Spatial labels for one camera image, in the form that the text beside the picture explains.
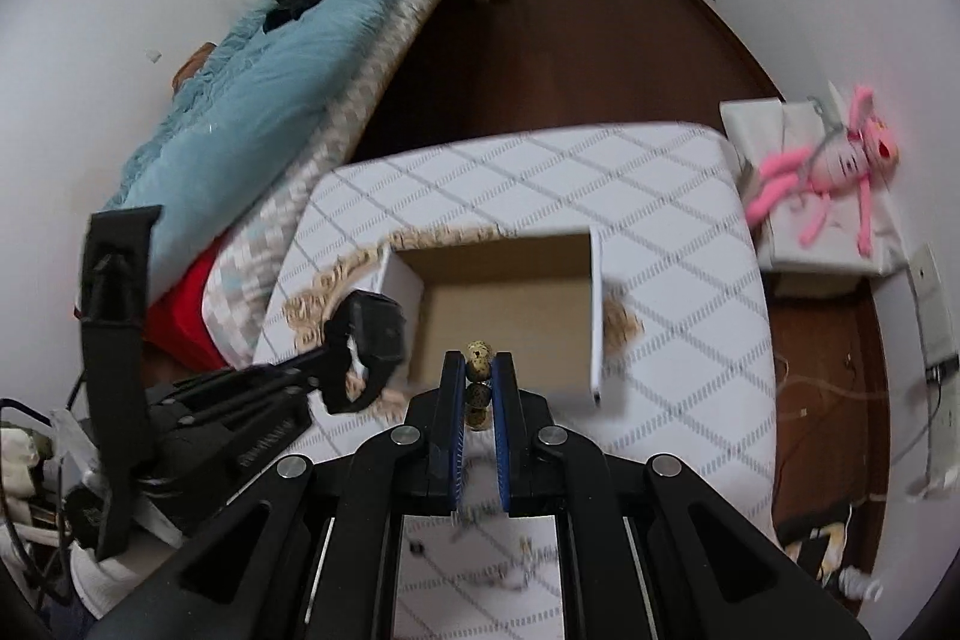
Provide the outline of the white wall power strip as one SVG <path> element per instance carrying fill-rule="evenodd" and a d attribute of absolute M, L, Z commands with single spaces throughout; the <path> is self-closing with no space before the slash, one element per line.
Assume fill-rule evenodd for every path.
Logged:
<path fill-rule="evenodd" d="M 929 245 L 908 262 L 928 390 L 926 495 L 958 491 L 958 339 L 946 289 Z"/>

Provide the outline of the brown pillow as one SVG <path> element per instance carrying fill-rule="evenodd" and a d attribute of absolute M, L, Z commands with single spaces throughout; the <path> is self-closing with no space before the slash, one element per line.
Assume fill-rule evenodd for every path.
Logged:
<path fill-rule="evenodd" d="M 172 94 L 178 94 L 178 92 L 181 91 L 182 86 L 206 64 L 206 60 L 215 52 L 216 48 L 217 44 L 215 44 L 215 42 L 203 42 L 197 50 L 194 50 L 194 52 L 190 54 L 190 57 L 185 60 L 182 67 L 172 76 Z"/>

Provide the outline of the light blue quilt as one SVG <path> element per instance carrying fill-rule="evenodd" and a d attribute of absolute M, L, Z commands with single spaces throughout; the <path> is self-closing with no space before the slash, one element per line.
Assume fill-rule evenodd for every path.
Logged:
<path fill-rule="evenodd" d="M 320 0 L 267 29 L 262 0 L 179 89 L 125 163 L 109 208 L 161 208 L 148 296 L 159 299 L 272 185 L 324 122 L 398 0 Z"/>

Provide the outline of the pink panther plush toy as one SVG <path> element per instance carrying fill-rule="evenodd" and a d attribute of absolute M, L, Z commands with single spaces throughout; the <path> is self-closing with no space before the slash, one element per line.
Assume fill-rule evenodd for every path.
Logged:
<path fill-rule="evenodd" d="M 745 206 L 747 226 L 755 229 L 789 197 L 812 195 L 818 200 L 817 213 L 799 234 L 800 245 L 812 247 L 827 224 L 833 200 L 854 193 L 859 209 L 857 252 L 868 259 L 874 248 L 874 185 L 892 174 L 898 161 L 895 133 L 878 117 L 874 90 L 857 85 L 846 124 L 823 136 L 818 145 L 786 149 L 761 161 L 760 190 Z"/>

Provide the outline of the black power adapter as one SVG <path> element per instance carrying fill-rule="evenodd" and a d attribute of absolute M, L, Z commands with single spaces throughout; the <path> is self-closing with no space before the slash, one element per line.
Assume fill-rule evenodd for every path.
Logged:
<path fill-rule="evenodd" d="M 953 353 L 945 359 L 940 359 L 934 364 L 928 365 L 924 380 L 928 385 L 942 386 L 958 374 L 958 369 L 960 369 L 960 356 Z"/>

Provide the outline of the white cloth covered box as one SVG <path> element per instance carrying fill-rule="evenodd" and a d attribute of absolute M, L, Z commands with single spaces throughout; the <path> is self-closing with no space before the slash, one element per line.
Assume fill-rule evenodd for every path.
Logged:
<path fill-rule="evenodd" d="M 882 278 L 907 264 L 889 195 L 900 145 L 872 88 L 729 101 L 719 113 L 761 268 Z"/>

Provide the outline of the red blanket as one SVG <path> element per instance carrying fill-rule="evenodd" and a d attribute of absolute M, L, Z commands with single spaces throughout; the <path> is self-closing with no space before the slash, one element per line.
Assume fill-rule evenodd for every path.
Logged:
<path fill-rule="evenodd" d="M 226 360 L 213 344 L 202 315 L 203 292 L 223 239 L 217 237 L 187 268 L 184 276 L 146 310 L 145 341 L 194 374 L 213 372 Z"/>

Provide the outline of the open cardboard box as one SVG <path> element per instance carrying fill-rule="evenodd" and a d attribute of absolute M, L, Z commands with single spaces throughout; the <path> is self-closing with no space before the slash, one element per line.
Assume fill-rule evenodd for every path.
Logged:
<path fill-rule="evenodd" d="M 449 351 L 483 341 L 511 354 L 517 383 L 550 403 L 601 401 L 601 242 L 592 230 L 387 248 L 373 289 L 405 319 L 407 360 L 389 381 L 395 390 L 436 385 Z"/>

